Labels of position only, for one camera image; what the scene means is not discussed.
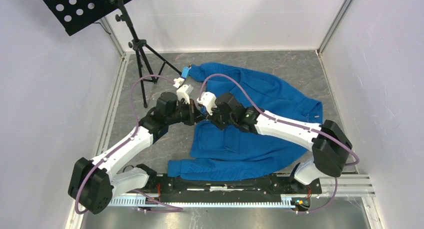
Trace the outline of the blue zip-up jacket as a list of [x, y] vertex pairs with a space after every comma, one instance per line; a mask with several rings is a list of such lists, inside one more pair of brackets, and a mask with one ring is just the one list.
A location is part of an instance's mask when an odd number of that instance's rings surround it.
[[[206, 82], [216, 96], [232, 93], [245, 107], [256, 104], [273, 114], [322, 123], [323, 105], [286, 81], [265, 72], [216, 62], [193, 65], [189, 76]], [[195, 181], [239, 181], [275, 173], [306, 153], [300, 145], [272, 136], [244, 133], [230, 125], [219, 130], [198, 123], [188, 159], [168, 162], [168, 175]]]

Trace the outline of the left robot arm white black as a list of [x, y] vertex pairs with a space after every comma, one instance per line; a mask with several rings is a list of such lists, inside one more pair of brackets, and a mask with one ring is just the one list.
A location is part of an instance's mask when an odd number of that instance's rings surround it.
[[74, 164], [68, 195], [92, 214], [102, 212], [110, 202], [127, 192], [142, 189], [153, 192], [157, 179], [144, 165], [120, 173], [119, 170], [142, 150], [152, 146], [173, 124], [194, 125], [200, 116], [189, 93], [164, 92], [156, 106], [136, 122], [136, 126], [107, 151], [92, 159], [80, 158]]

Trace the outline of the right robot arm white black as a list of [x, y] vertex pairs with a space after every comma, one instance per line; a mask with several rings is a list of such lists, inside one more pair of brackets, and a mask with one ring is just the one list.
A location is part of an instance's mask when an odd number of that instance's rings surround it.
[[206, 119], [220, 130], [231, 125], [243, 133], [271, 136], [310, 151], [312, 156], [290, 174], [288, 185], [295, 193], [302, 193], [320, 177], [340, 177], [347, 165], [352, 144], [334, 121], [301, 122], [254, 105], [245, 107], [229, 92], [219, 97], [204, 92], [197, 102], [204, 107]]

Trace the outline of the toy brick stack white blue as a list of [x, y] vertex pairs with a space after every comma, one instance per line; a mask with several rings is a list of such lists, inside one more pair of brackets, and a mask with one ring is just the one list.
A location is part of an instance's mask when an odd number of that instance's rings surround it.
[[189, 77], [189, 71], [191, 70], [191, 68], [192, 68], [192, 65], [191, 64], [189, 66], [185, 66], [183, 68], [183, 70], [182, 70], [182, 73], [181, 73], [180, 77], [175, 78], [173, 80], [173, 86], [175, 88], [178, 89], [178, 88], [180, 88], [185, 83], [185, 81]]

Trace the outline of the black music stand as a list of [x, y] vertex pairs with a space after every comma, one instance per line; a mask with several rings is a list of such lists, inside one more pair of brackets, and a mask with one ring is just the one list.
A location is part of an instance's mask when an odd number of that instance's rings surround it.
[[143, 67], [146, 67], [147, 72], [149, 73], [149, 78], [143, 79], [140, 82], [143, 106], [147, 108], [148, 103], [144, 82], [156, 84], [159, 77], [153, 75], [152, 67], [147, 59], [144, 49], [148, 49], [162, 61], [161, 68], [158, 72], [159, 75], [162, 73], [165, 66], [169, 66], [179, 75], [181, 75], [182, 72], [154, 50], [145, 39], [138, 37], [131, 17], [125, 6], [125, 4], [130, 1], [132, 0], [43, 0], [69, 36], [72, 36], [89, 25], [94, 24], [113, 11], [120, 10], [120, 14], [115, 15], [115, 20], [117, 22], [124, 22], [132, 36], [132, 40], [128, 42], [128, 46], [136, 54], [139, 76], [143, 75]]

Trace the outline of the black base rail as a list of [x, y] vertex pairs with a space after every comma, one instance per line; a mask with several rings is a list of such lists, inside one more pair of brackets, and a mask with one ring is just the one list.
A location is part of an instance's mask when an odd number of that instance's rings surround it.
[[283, 195], [302, 198], [322, 193], [319, 179], [301, 185], [283, 173], [237, 181], [186, 180], [158, 174], [141, 190], [157, 194], [164, 203], [271, 203], [279, 202]]

